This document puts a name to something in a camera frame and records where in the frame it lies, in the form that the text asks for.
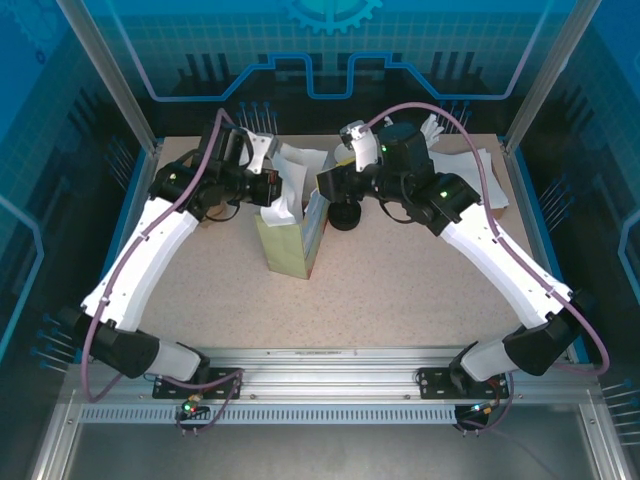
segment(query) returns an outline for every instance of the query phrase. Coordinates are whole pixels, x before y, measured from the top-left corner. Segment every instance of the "speckled tabletop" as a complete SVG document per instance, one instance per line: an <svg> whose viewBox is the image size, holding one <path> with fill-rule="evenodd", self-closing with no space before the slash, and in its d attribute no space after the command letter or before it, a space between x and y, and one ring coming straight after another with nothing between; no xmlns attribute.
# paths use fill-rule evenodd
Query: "speckled tabletop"
<svg viewBox="0 0 640 480"><path fill-rule="evenodd" d="M337 136L281 138L330 151L340 142ZM529 251L498 140L473 139L491 152L509 198L500 224ZM198 141L165 139L160 165ZM468 148L459 135L441 135L434 150ZM310 280L268 270L256 211L243 205L233 221L196 229L153 291L141 329L194 347L413 347L466 345L519 325L462 254L424 227L392 222L375 200L363 202L356 229L327 225Z"/></svg>

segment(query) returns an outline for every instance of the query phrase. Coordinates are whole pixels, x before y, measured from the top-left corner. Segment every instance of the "white tissue paper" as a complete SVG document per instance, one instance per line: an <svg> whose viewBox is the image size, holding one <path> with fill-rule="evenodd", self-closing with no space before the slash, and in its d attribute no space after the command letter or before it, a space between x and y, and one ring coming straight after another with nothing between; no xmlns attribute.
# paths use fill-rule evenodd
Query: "white tissue paper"
<svg viewBox="0 0 640 480"><path fill-rule="evenodd" d="M302 223L302 201L316 187L316 174L323 169L327 152L295 148L286 143L272 158L273 168L282 178L282 193L270 207L260 208L269 227Z"/></svg>
<svg viewBox="0 0 640 480"><path fill-rule="evenodd" d="M438 125L436 116L432 113L429 115L429 118L424 121L420 127L420 131L427 141L427 148L431 148L440 140L440 134L444 131L444 127Z"/></svg>
<svg viewBox="0 0 640 480"><path fill-rule="evenodd" d="M504 208L509 205L509 200L491 169L491 153L482 148L478 150L484 173L487 177L487 187L489 188L489 204L491 208ZM482 197L480 188L480 174L478 166L473 157L473 153L465 152L457 155L447 155L429 151L429 156L433 160L436 172L455 173L461 176L476 192Z"/></svg>

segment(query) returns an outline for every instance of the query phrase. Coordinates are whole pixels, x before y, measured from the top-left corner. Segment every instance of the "purple cable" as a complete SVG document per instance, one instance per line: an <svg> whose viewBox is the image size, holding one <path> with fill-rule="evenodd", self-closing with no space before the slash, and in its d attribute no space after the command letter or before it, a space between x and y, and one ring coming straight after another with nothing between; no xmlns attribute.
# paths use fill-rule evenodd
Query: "purple cable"
<svg viewBox="0 0 640 480"><path fill-rule="evenodd" d="M509 411L511 410L511 407L513 406L513 398L515 397L515 385L513 382L513 374L509 372L507 373L507 376L509 377L509 399L507 400L507 404L504 406L504 410L502 411L498 419L495 422L493 422L491 425L485 426L479 423L477 424L482 427L483 432L490 432L491 430L495 429L498 425L500 425L506 418L507 413L509 413Z"/></svg>
<svg viewBox="0 0 640 480"><path fill-rule="evenodd" d="M213 146L215 144L218 133L220 132L220 125L222 124L223 118L227 122L231 124L233 123L229 115L227 115L227 112L224 111L224 109L222 108L218 109L218 112L216 113L216 119L213 125L213 132L211 133L211 137L209 137L209 143L207 144L207 148L204 152L202 162L198 166L198 170L196 171L196 174L194 175L193 179L191 180L191 182L189 183L185 191L182 192L182 195L180 195L180 197L169 208L167 208L160 216L158 216L158 218L156 218L153 222L151 222L147 228L145 228L142 232L140 232L140 235L133 241L133 243L129 246L129 248L127 248L127 250L122 255L122 258L120 259L120 261L116 264L113 270L113 274L111 275L111 277L109 278L109 281L107 282L107 286L105 287L102 298L100 299L100 304L96 309L96 313L93 316L93 319L91 320L91 324L89 325L87 336L84 339L84 346L82 349L82 361L80 363L80 376L82 379L82 389L84 391L85 396L87 397L87 400L89 400L90 403L96 403L102 400L102 398L104 398L104 396L107 393L109 393L109 390L111 390L113 386L116 383L118 383L118 381L122 378L122 374L116 375L115 378L111 380L111 382L109 382L109 384L104 388L104 390L102 390L102 392L100 392L95 397L91 394L91 390L89 389L89 352L91 350L91 344L93 343L93 337L95 336L96 330L98 328L98 323L100 322L100 319L104 314L105 307L109 303L109 297L113 292L113 287L116 281L118 280L120 273L122 273L124 266L126 265L127 261L129 261L129 259L133 255L133 252L135 252L136 248L138 248L138 246L144 241L144 239L149 236L149 234L153 231L153 229L155 229L158 225L160 225L165 218L167 218L169 215L175 212L190 197L191 193L196 188L196 185L204 175L204 172L209 163L209 159L211 158L211 152L213 151Z"/></svg>
<svg viewBox="0 0 640 480"><path fill-rule="evenodd" d="M194 430L194 434L195 433L201 433L204 431L209 430L211 427L213 427L216 423L218 423L218 420L220 420L220 417L222 417L222 414L224 413L224 411L227 409L227 407L229 406L229 402L231 402L231 397L233 397L233 394L236 392L236 389L238 388L238 386L240 385L240 383L242 383L242 370L238 370L235 373L232 373L231 375L227 375L226 377L221 378L220 380L216 380L216 382L212 382L212 383L217 383L218 385L220 383L223 383L222 380L224 380L225 378L228 377L236 377L236 380L233 382L233 385L231 386L231 390L229 391L229 395L227 395L227 398L225 399L224 403L222 404L222 406L220 407L220 410L218 410L218 413L216 413L216 415L211 419L211 421L209 423L207 423L206 425L197 428ZM184 385L188 385L185 386L184 388L192 388L193 385L190 384L184 384ZM182 428L183 430L187 430L182 423L180 422L179 419L176 419L176 425L180 428Z"/></svg>
<svg viewBox="0 0 640 480"><path fill-rule="evenodd" d="M421 108L424 110L429 110L431 112L442 115L447 120L449 120L462 134L467 144L471 148L471 152L473 153L473 157L476 160L476 164L478 166L478 173L480 174L480 185L482 189L482 198L484 199L484 211L487 216L487 221L489 222L489 228L491 232L495 235L495 240L504 248L504 250L514 259L514 261L522 267L522 269L527 272L538 284L544 288L549 294L555 298L564 308L566 308L575 318L578 320L582 328L586 330L589 334L593 342L596 344L598 348L598 352L600 352L600 356L602 357L602 365L600 368L595 370L583 370L580 368L571 367L568 365L555 365L556 368L561 370L565 370L567 372L575 373L578 375L602 375L607 370L609 370L610 359L609 352L607 351L607 347L604 345L596 331L593 329L591 324L587 321L587 319L573 306L571 303L567 302L560 294L558 294L551 285L549 285L540 275L538 275L535 270L533 270L527 263L520 258L520 256L513 251L513 249L509 246L509 244L500 236L500 232L498 231L498 227L496 225L496 220L493 218L493 214L491 213L491 206L489 205L489 188L487 186L487 176L484 172L484 167L482 165L482 159L480 158L480 154L478 153L478 149L473 144L469 133L465 130L462 124L449 112L443 110L442 108L436 107L435 105L431 105L429 103L423 102L407 102L401 103L394 107L387 108L384 112L376 115L372 120L367 122L362 128L371 128L373 125L378 123L387 115L390 115L399 110L405 110L407 108Z"/></svg>

